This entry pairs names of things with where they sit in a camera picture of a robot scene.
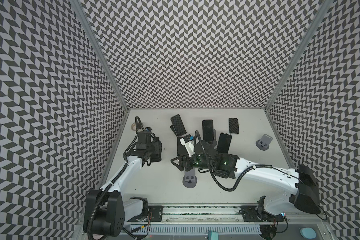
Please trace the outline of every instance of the teal object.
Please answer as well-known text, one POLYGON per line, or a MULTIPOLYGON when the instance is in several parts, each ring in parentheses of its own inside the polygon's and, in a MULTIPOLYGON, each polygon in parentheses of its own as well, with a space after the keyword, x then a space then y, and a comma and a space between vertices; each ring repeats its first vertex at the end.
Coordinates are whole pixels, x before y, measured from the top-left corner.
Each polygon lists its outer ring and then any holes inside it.
POLYGON ((208 232, 208 240, 219 240, 219 233, 214 231, 208 232))
POLYGON ((316 238, 316 232, 313 230, 313 228, 305 227, 300 229, 300 234, 307 239, 314 239, 316 238))

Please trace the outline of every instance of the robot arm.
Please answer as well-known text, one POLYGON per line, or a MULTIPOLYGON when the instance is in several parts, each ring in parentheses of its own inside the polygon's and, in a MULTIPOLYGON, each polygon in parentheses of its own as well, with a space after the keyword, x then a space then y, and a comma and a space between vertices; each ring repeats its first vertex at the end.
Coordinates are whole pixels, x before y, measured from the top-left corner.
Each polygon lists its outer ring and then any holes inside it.
POLYGON ((124 152, 124 164, 115 175, 100 189, 89 191, 86 199, 83 230, 88 233, 88 239, 93 240, 92 234, 116 237, 129 219, 135 217, 145 221, 148 216, 148 201, 145 198, 132 197, 123 202, 123 189, 127 182, 147 163, 161 161, 162 144, 150 127, 139 132, 127 150, 124 152))
POLYGON ((180 140, 181 144, 185 146, 188 156, 180 158, 179 163, 186 161, 182 165, 208 169, 216 184, 223 190, 235 190, 241 178, 254 180, 283 190, 277 196, 264 196, 260 199, 258 208, 267 214, 276 216, 283 212, 294 212, 296 209, 310 214, 321 212, 319 208, 319 181, 307 166, 300 165, 298 169, 284 169, 258 164, 239 156, 218 153, 207 142, 201 141, 195 144, 195 140, 196 136, 192 138, 190 135, 184 136, 180 140), (218 182, 216 176, 236 179, 236 183, 233 188, 227 189, 218 182))

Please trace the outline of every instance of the white table surface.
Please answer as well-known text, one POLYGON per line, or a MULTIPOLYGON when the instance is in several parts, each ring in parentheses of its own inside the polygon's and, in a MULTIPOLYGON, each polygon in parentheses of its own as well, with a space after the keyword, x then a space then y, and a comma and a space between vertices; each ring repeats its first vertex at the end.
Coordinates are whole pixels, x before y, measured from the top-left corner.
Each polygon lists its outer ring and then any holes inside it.
MULTIPOLYGON (((144 127, 151 127, 152 132, 160 138, 163 152, 161 162, 154 162, 149 167, 145 164, 139 174, 128 183, 124 198, 146 197, 151 204, 237 204, 256 203, 263 195, 280 192, 279 189, 245 178, 240 181, 235 191, 226 192, 216 185, 209 173, 197 171, 197 185, 192 189, 184 187, 184 172, 180 172, 170 163, 170 160, 177 156, 176 136, 170 129, 170 117, 176 114, 180 114, 185 129, 191 135, 198 130, 202 136, 202 120, 213 119, 217 140, 221 132, 229 133, 228 118, 238 118, 240 134, 232 134, 229 153, 259 164, 288 168, 263 109, 133 109, 128 116, 108 177, 113 176, 124 162, 122 153, 135 136, 131 129, 135 116, 139 116, 144 127), (255 145, 263 134, 273 137, 266 151, 261 151, 255 145)), ((221 177, 217 179, 229 188, 236 181, 221 177)))

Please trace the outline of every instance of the white vent grille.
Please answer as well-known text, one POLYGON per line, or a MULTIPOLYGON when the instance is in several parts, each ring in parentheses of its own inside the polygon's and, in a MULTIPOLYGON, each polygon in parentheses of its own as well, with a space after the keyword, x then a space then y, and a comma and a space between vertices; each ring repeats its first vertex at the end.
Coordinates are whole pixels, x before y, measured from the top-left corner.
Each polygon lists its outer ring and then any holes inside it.
MULTIPOLYGON (((132 225, 131 229, 135 229, 140 225, 132 225)), ((205 235, 209 231, 214 231, 221 234, 261 234, 260 226, 258 224, 171 224, 165 226, 149 226, 147 228, 140 229, 137 233, 149 233, 155 235, 205 235)))

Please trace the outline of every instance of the gray phone holder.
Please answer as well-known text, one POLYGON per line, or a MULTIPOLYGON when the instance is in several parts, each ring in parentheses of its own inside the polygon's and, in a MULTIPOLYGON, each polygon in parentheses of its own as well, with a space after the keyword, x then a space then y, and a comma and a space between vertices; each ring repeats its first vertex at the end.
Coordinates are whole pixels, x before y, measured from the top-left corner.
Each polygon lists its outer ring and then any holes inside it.
POLYGON ((194 188, 197 184, 196 169, 184 171, 183 185, 187 188, 194 188))
POLYGON ((273 140, 273 138, 267 134, 264 134, 260 140, 258 140, 256 142, 256 146, 260 149, 260 150, 267 150, 269 148, 269 144, 271 143, 271 141, 273 140))

